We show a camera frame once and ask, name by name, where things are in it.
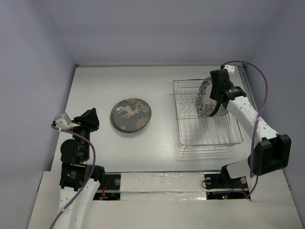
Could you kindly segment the mint green flower plate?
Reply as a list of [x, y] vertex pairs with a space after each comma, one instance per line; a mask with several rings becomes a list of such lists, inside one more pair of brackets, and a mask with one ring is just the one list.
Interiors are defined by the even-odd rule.
[[228, 111], [226, 110], [226, 108], [221, 105], [218, 112], [216, 113], [217, 116], [224, 116], [228, 113]]

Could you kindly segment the blue floral white plate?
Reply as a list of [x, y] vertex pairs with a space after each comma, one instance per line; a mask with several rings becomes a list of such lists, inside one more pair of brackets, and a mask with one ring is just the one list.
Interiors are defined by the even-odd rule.
[[210, 98], [212, 90], [211, 77], [205, 78], [201, 83], [196, 101], [196, 109], [199, 115], [203, 117], [209, 117], [214, 111], [217, 101]]

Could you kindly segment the plain teal plate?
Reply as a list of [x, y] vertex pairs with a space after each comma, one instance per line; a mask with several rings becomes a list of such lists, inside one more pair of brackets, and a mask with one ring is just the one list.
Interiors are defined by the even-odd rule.
[[135, 121], [117, 121], [111, 119], [111, 124], [113, 128], [119, 133], [137, 135], [145, 131], [146, 127], [149, 125], [149, 119], [137, 118]]

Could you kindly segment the grey reindeer plate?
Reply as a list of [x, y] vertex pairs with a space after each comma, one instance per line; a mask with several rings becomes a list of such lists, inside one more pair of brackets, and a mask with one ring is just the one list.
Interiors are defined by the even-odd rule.
[[139, 98], [129, 98], [118, 102], [112, 109], [110, 119], [135, 121], [137, 118], [151, 119], [152, 110], [147, 102]]

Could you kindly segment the red teal flower plate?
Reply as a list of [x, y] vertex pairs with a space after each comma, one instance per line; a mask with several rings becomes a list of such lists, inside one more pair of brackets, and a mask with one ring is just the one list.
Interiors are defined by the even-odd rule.
[[217, 114], [217, 112], [220, 110], [220, 107], [221, 107], [221, 103], [217, 103], [216, 106], [215, 106], [214, 111], [209, 116], [210, 117], [215, 116]]

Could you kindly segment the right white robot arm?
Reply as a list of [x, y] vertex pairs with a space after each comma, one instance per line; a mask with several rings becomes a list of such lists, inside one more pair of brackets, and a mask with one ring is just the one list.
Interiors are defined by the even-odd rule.
[[226, 69], [210, 72], [210, 98], [231, 113], [252, 140], [247, 159], [223, 166], [219, 181], [224, 187], [232, 186], [237, 178], [265, 175], [287, 167], [291, 138], [275, 131], [251, 105], [246, 93], [230, 81]]

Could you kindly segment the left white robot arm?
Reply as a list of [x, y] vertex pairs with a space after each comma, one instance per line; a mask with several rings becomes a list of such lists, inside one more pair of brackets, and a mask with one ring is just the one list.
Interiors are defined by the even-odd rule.
[[51, 124], [52, 129], [72, 135], [60, 147], [60, 199], [52, 229], [82, 229], [96, 191], [105, 184], [105, 169], [96, 165], [96, 150], [90, 141], [90, 134], [99, 126], [95, 108], [74, 119], [64, 113]]

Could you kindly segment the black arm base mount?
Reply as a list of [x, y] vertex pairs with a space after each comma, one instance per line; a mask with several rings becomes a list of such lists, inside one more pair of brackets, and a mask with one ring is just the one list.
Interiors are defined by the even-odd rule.
[[204, 173], [204, 179], [201, 183], [202, 187], [211, 189], [233, 189], [237, 184], [238, 179], [231, 178], [229, 176], [227, 166], [223, 166], [220, 172], [208, 172]]

